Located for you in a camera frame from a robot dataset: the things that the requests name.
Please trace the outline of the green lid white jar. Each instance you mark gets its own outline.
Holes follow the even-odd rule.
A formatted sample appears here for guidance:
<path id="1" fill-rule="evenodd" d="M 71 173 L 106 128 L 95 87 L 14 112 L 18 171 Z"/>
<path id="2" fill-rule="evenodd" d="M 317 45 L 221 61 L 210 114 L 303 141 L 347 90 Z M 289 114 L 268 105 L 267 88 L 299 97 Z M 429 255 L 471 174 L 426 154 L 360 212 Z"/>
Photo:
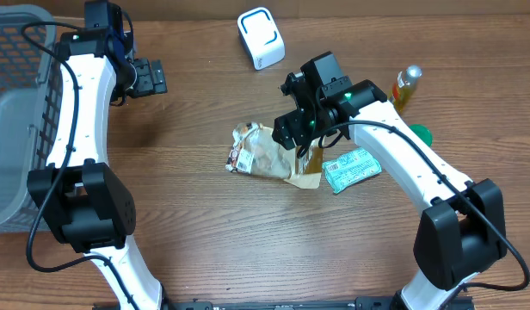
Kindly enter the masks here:
<path id="1" fill-rule="evenodd" d="M 432 146 L 434 137 L 431 131 L 422 124 L 410 125 L 410 130 L 421 139 L 427 146 Z"/>

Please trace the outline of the beans packet with barcode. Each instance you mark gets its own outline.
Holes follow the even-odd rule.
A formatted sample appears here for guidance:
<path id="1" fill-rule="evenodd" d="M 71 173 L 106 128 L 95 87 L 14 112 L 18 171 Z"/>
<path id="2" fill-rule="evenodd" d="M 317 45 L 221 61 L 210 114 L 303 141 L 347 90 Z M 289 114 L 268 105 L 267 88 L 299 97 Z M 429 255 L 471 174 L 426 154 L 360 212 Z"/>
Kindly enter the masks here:
<path id="1" fill-rule="evenodd" d="M 229 172 L 282 179 L 300 189 L 317 189 L 322 176 L 324 150 L 318 139 L 302 158 L 298 149 L 287 151 L 272 139 L 273 129 L 261 123 L 239 123 L 233 130 L 233 146 L 226 160 Z"/>

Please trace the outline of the yellow dish soap bottle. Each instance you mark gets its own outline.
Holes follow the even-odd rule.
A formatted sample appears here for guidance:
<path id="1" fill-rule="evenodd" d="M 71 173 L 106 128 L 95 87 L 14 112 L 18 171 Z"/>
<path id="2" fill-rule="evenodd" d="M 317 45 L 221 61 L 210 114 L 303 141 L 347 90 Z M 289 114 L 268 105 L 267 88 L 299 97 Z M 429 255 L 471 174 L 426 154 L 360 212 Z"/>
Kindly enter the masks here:
<path id="1" fill-rule="evenodd" d="M 422 68 L 418 65 L 410 65 L 406 70 L 398 73 L 397 80 L 391 87 L 389 101 L 399 114 L 403 113 L 405 106 L 416 92 L 421 76 Z"/>

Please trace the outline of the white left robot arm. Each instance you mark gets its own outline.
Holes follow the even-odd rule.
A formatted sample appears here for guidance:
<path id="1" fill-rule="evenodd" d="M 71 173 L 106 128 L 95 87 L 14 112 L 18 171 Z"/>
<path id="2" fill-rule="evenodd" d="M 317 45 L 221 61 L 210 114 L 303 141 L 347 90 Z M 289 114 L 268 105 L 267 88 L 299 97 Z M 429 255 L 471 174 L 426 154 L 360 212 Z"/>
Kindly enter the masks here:
<path id="1" fill-rule="evenodd" d="M 79 262 L 102 273 L 120 309 L 167 309 L 169 298 L 133 236 L 132 194 L 108 164 L 108 115 L 127 98 L 167 90 L 159 61 L 136 57 L 133 24 L 117 4 L 88 1 L 84 25 L 65 25 L 49 55 L 59 63 L 62 97 L 57 134 L 46 164 L 28 173 L 38 208 L 33 228 L 46 224 Z"/>

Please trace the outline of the green wet wipes pack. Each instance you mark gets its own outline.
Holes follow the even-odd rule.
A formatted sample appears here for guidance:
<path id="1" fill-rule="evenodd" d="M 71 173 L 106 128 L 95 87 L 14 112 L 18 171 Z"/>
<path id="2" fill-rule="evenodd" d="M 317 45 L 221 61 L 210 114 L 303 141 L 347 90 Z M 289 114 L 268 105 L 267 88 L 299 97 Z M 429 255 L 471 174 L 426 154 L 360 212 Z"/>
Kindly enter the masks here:
<path id="1" fill-rule="evenodd" d="M 335 194 L 382 172 L 379 161 L 362 147 L 335 160 L 323 162 L 322 168 Z"/>

